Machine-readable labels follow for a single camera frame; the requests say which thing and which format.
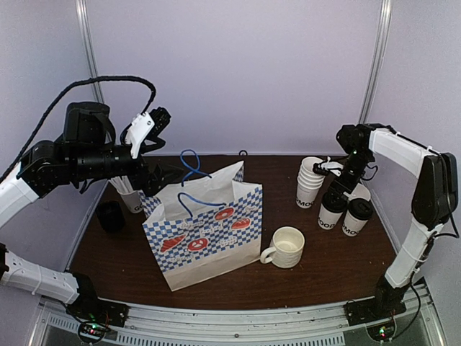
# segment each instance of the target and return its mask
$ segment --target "brown table surface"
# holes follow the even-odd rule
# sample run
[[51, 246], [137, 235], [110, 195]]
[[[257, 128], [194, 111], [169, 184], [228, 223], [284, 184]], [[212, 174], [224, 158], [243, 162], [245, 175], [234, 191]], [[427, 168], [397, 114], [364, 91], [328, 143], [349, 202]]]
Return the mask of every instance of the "brown table surface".
[[[179, 157], [150, 158], [181, 167]], [[281, 226], [294, 226], [305, 235], [300, 263], [288, 270], [255, 262], [233, 272], [176, 292], [169, 290], [141, 226], [143, 213], [132, 214], [108, 185], [104, 200], [119, 200], [125, 220], [118, 234], [101, 229], [93, 216], [76, 252], [71, 271], [93, 280], [100, 297], [154, 306], [187, 309], [266, 309], [311, 306], [372, 296], [375, 284], [395, 252], [379, 218], [374, 215], [362, 232], [348, 237], [342, 219], [333, 230], [317, 224], [320, 196], [310, 209], [296, 206], [297, 172], [301, 156], [203, 156], [202, 170], [245, 161], [245, 181], [263, 184], [262, 249]]]

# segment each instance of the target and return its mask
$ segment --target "wire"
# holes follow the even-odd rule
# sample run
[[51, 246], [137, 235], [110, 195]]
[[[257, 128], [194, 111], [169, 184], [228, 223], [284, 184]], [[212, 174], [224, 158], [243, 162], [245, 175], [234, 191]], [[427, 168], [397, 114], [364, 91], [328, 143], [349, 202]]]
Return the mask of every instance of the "wire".
[[[187, 153], [187, 152], [189, 152], [189, 151], [190, 151], [191, 153], [194, 154], [195, 159], [197, 160], [197, 167], [195, 167], [195, 168], [192, 167], [190, 164], [188, 164], [188, 163], [184, 160], [184, 153]], [[189, 179], [190, 176], [193, 175], [194, 173], [201, 174], [201, 175], [205, 175], [206, 177], [211, 178], [211, 175], [209, 175], [208, 173], [204, 173], [204, 172], [200, 171], [200, 164], [201, 164], [201, 163], [200, 163], [200, 157], [199, 157], [198, 154], [197, 154], [195, 151], [193, 151], [192, 149], [185, 149], [185, 150], [181, 151], [181, 153], [180, 153], [180, 155], [179, 155], [179, 158], [181, 159], [182, 164], [183, 164], [186, 168], [190, 169], [190, 172], [187, 173], [187, 174], [184, 176], [184, 178], [182, 178], [182, 181], [181, 181], [181, 186], [182, 186], [182, 187], [184, 186], [184, 182], [185, 182], [187, 179]]]
[[[68, 308], [67, 308], [67, 305], [65, 305], [62, 301], [58, 301], [63, 307], [64, 309], [66, 310], [66, 313], [68, 315], [71, 315], [73, 317], [73, 319], [75, 319], [78, 323], [79, 323], [79, 328], [77, 329], [77, 336], [79, 337], [80, 341], [88, 344], [88, 343], [91, 343], [92, 345], [93, 344], [96, 344], [98, 342], [100, 342], [102, 339], [104, 339], [104, 337], [106, 336], [106, 333], [108, 332], [111, 332], [112, 330], [109, 328], [109, 314], [107, 313], [106, 311], [106, 322], [105, 322], [105, 325], [103, 324], [100, 324], [98, 321], [92, 321], [92, 320], [88, 320], [88, 321], [82, 321], [80, 318], [78, 318], [76, 315], [72, 314]], [[88, 337], [82, 335], [82, 329], [84, 328], [84, 326], [90, 326], [91, 328], [93, 328], [93, 326], [96, 325], [98, 328], [97, 330], [99, 332], [102, 333], [102, 335], [100, 335], [97, 339], [91, 339], [91, 341], [89, 342], [88, 340], [90, 340]]]
[[83, 85], [89, 85], [89, 84], [94, 84], [94, 83], [99, 83], [101, 81], [133, 81], [137, 83], [141, 83], [146, 85], [150, 90], [151, 90], [151, 95], [149, 97], [149, 100], [147, 101], [147, 105], [144, 107], [144, 110], [141, 113], [144, 113], [149, 106], [151, 105], [154, 97], [156, 96], [156, 88], [155, 86], [150, 83], [147, 79], [140, 78], [137, 76], [99, 76], [95, 78], [90, 78], [90, 79], [85, 79], [82, 81], [75, 81], [74, 83], [70, 83], [62, 92], [59, 93], [59, 95], [51, 102], [51, 104], [48, 106], [46, 111], [43, 113], [42, 117], [40, 118], [37, 126], [35, 129], [32, 131], [31, 135], [27, 139], [25, 145], [21, 148], [19, 153], [17, 154], [16, 158], [13, 160], [12, 164], [9, 165], [9, 167], [6, 169], [5, 173], [0, 177], [0, 183], [2, 183], [6, 177], [13, 171], [15, 166], [21, 161], [22, 155], [24, 155], [25, 151], [29, 147], [29, 145], [32, 143], [34, 140], [35, 136], [37, 135], [38, 131], [41, 129], [43, 126], [43, 123], [45, 122], [46, 118], [49, 116], [53, 108], [58, 104], [58, 102], [66, 95], [69, 91], [71, 91], [75, 87], [80, 87]]
[[91, 179], [89, 182], [88, 180], [85, 180], [80, 189], [80, 194], [83, 195], [89, 189], [90, 186], [92, 186], [95, 182], [99, 182], [101, 180], [102, 178]]
[[[411, 287], [411, 289], [413, 290], [413, 292], [415, 293], [415, 295], [416, 295], [416, 297], [418, 299], [418, 309], [416, 310], [415, 316], [413, 316], [410, 323], [405, 328], [403, 328], [403, 330], [400, 332], [400, 334], [391, 338], [392, 341], [397, 339], [398, 337], [400, 337], [403, 333], [405, 333], [408, 330], [408, 328], [411, 327], [411, 325], [415, 322], [416, 317], [418, 317], [419, 312], [421, 310], [421, 298], [419, 297], [418, 292], [416, 292], [416, 289], [414, 288], [413, 283], [411, 282], [411, 280], [410, 280], [410, 287]], [[395, 333], [396, 332], [397, 332], [397, 324], [395, 324]]]
[[[435, 154], [438, 154], [439, 155], [439, 158], [442, 160], [442, 170], [444, 171], [444, 176], [445, 176], [445, 190], [448, 191], [448, 168], [447, 168], [447, 164], [445, 163], [445, 160], [443, 158], [443, 156], [440, 154], [440, 153], [437, 153], [435, 151], [431, 151], [431, 152], [434, 152]], [[456, 223], [455, 223], [455, 220], [453, 219], [453, 212], [452, 212], [452, 202], [449, 200], [449, 195], [447, 194], [447, 204], [448, 204], [448, 211], [449, 211], [449, 220], [452, 224], [452, 227], [453, 227], [453, 231], [455, 232], [454, 234], [453, 233], [440, 233], [440, 234], [436, 234], [434, 236], [434, 238], [439, 238], [440, 236], [451, 236], [452, 238], [455, 238], [455, 239], [459, 239], [460, 238], [460, 233], [458, 231], [458, 228], [456, 227]]]
[[397, 321], [395, 320], [395, 313], [393, 312], [392, 313], [392, 321], [394, 322], [394, 334], [392, 337], [394, 337], [394, 335], [397, 334]]

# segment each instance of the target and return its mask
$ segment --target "stacked paper cups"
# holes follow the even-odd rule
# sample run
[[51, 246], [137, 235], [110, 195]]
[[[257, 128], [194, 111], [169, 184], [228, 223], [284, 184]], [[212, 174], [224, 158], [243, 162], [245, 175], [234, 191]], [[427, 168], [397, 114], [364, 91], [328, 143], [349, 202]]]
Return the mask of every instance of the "stacked paper cups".
[[297, 176], [296, 204], [304, 209], [310, 208], [317, 197], [325, 176], [313, 172], [314, 164], [323, 160], [309, 156], [301, 162], [300, 172]]
[[130, 180], [128, 180], [128, 177], [115, 177], [109, 179], [109, 182], [115, 187], [117, 192], [120, 194], [120, 197], [123, 199], [123, 202], [125, 202], [128, 210], [131, 213], [136, 214], [142, 211], [143, 206], [141, 205], [139, 192], [134, 191], [134, 189], [131, 186]]

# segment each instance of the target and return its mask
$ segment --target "black cup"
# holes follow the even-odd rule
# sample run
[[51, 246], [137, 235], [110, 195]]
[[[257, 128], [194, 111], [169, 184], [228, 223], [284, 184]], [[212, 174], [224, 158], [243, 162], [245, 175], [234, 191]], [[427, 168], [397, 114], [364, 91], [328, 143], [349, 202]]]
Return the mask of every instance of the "black cup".
[[96, 208], [96, 216], [98, 217], [101, 227], [107, 233], [115, 233], [121, 231], [125, 225], [122, 208], [116, 200], [103, 202]]

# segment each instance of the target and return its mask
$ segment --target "paper cup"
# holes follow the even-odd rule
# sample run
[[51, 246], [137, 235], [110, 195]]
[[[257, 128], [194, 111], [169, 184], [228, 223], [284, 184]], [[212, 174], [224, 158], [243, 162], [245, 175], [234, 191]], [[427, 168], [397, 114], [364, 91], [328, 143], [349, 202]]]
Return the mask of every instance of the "paper cup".
[[315, 179], [304, 178], [301, 174], [297, 176], [297, 179], [307, 185], [322, 185], [324, 181], [324, 179], [315, 180]]
[[143, 211], [143, 205], [139, 199], [138, 191], [132, 193], [120, 193], [120, 197], [122, 198], [123, 202], [125, 202], [128, 210], [131, 213], [136, 214]]
[[346, 209], [346, 200], [335, 198], [332, 194], [325, 193], [322, 197], [322, 205], [318, 214], [318, 225], [322, 229], [332, 229]]
[[309, 182], [309, 181], [303, 179], [302, 177], [300, 177], [298, 175], [297, 176], [297, 183], [301, 184], [303, 187], [306, 187], [308, 189], [313, 189], [313, 188], [317, 188], [317, 187], [322, 186], [323, 180], [321, 180], [320, 182]]
[[281, 227], [275, 231], [270, 247], [261, 253], [259, 261], [284, 269], [294, 267], [301, 260], [304, 243], [304, 236], [298, 229]]
[[313, 171], [314, 164], [320, 164], [321, 162], [323, 162], [323, 160], [319, 159], [318, 157], [315, 157], [315, 156], [305, 157], [301, 161], [301, 169], [304, 172], [315, 174], [314, 171]]
[[308, 189], [308, 190], [317, 190], [317, 189], [320, 189], [322, 187], [323, 183], [320, 182], [318, 184], [310, 184], [310, 183], [303, 182], [302, 180], [298, 179], [297, 184], [300, 185], [304, 190], [306, 190], [306, 189]]
[[317, 197], [320, 187], [310, 189], [301, 186], [299, 183], [297, 185], [296, 192], [296, 204], [298, 207], [307, 209], [312, 207], [315, 198]]
[[314, 174], [309, 175], [309, 174], [304, 173], [302, 170], [300, 170], [298, 176], [302, 177], [303, 179], [306, 179], [308, 181], [311, 181], [311, 182], [322, 182], [325, 179], [324, 175], [316, 174], [315, 177], [314, 177]]
[[354, 191], [352, 193], [347, 194], [344, 193], [349, 200], [355, 200], [357, 198], [363, 198], [364, 200], [371, 200], [371, 194], [370, 191], [363, 186], [362, 184], [357, 184], [355, 187]]
[[343, 222], [343, 232], [347, 236], [356, 236], [371, 219], [373, 208], [365, 199], [357, 198], [349, 203]]

